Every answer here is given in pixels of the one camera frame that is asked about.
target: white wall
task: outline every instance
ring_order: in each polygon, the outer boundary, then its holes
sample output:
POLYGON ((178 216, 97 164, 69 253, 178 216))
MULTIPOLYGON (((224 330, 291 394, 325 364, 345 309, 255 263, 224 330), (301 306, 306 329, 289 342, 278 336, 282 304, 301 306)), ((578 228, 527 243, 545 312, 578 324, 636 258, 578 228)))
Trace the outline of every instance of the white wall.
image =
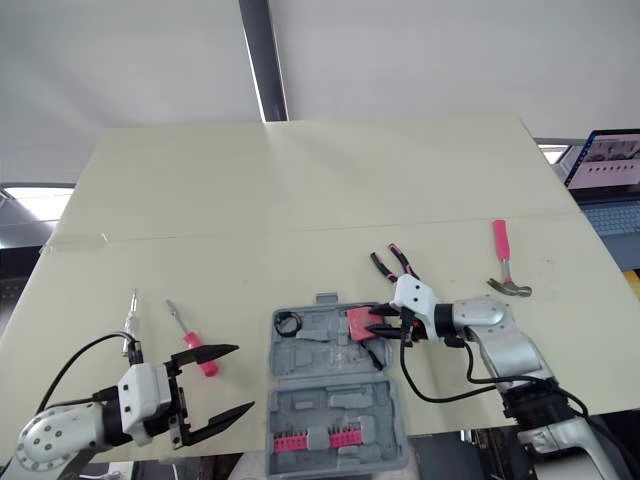
POLYGON ((638 0, 271 0, 290 117, 518 113, 640 127, 638 0))
POLYGON ((106 128, 216 121, 260 121, 237 0, 0 3, 0 183, 75 182, 106 128))

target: white table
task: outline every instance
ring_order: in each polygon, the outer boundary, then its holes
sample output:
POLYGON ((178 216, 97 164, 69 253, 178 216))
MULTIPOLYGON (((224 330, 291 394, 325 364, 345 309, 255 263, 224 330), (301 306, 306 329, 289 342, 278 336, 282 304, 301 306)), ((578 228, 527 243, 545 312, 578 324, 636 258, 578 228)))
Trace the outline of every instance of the white table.
MULTIPOLYGON (((11 412, 0 417, 0 451, 14 448, 71 353, 122 327, 134 287, 147 360, 183 348, 165 298, 205 341, 240 346, 221 360, 222 375, 205 379, 193 367, 179 377, 194 428, 256 401, 225 433, 177 454, 261 449, 274 309, 310 305, 319 292, 390 299, 368 254, 395 268, 391 241, 442 299, 495 293, 485 281, 499 275, 497 217, 508 221, 514 278, 534 289, 508 300, 561 384, 594 413, 637 407, 640 305, 516 117, 112 131, 0 341, 0 405, 11 412)), ((119 348, 87 353, 54 400, 117 382, 126 368, 119 348)), ((409 434, 507 423, 495 393, 423 403, 394 362, 409 434)), ((469 388, 462 351, 420 343, 408 363, 434 396, 469 388)), ((98 460, 174 455, 163 436, 98 460)))

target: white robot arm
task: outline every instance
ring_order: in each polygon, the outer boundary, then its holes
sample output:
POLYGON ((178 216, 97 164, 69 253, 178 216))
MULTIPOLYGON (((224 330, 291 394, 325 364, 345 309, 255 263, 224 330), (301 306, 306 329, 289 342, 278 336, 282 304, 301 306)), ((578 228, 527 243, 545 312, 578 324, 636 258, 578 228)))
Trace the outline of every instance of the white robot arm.
MULTIPOLYGON (((440 303, 431 288, 405 274, 398 278, 394 298, 381 312, 385 309, 387 314, 389 309, 399 313, 400 331, 386 325, 371 330, 399 338, 402 353, 412 341, 426 339, 465 346, 471 356, 465 342, 477 343, 492 379, 474 383, 496 385, 504 413, 517 421, 522 429, 518 438, 528 449, 547 454, 579 447, 589 454, 602 478, 619 478, 585 418, 570 408, 570 394, 559 387, 536 345, 517 327, 508 304, 490 295, 440 303)), ((412 389, 423 396, 406 372, 404 355, 401 363, 412 389)))
POLYGON ((190 431, 184 393, 176 381, 180 367, 204 363, 236 350, 235 345, 204 345, 171 356, 162 366, 136 363, 117 387, 94 394, 81 407, 51 406, 38 413, 18 435, 16 451, 2 480, 70 479, 99 452, 134 441, 146 445, 170 432, 174 449, 193 445, 226 430, 253 402, 211 418, 190 431))

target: tool case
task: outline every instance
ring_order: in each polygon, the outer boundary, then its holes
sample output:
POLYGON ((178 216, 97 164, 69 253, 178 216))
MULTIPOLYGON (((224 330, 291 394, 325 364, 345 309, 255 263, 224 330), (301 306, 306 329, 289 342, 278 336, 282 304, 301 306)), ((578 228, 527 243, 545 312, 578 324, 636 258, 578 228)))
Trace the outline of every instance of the tool case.
MULTIPOLYGON (((269 392, 265 468, 270 480, 364 475, 404 468, 409 446, 394 381, 349 337, 346 311, 373 303, 338 304, 319 294, 316 305, 280 309, 302 320, 296 336, 273 326, 269 364, 278 387, 269 392)), ((391 346, 366 340, 386 369, 391 346)))

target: pink screwdriver handle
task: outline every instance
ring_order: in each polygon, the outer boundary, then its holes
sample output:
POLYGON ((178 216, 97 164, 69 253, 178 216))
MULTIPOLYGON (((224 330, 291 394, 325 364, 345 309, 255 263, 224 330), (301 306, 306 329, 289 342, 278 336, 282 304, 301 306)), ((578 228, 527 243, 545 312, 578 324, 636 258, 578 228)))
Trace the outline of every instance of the pink screwdriver handle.
POLYGON ((500 260, 509 260, 511 252, 509 250, 509 238, 507 237, 507 222, 502 219, 494 220, 493 234, 496 240, 496 253, 500 260))
MULTIPOLYGON (((187 344, 187 347, 191 350, 192 348, 201 347, 204 345, 200 337, 196 332, 189 332, 184 337, 182 337, 187 344)), ((202 373, 204 373, 205 377, 213 377, 216 373, 218 373, 218 364, 214 360, 210 360, 205 363, 198 364, 202 373)))

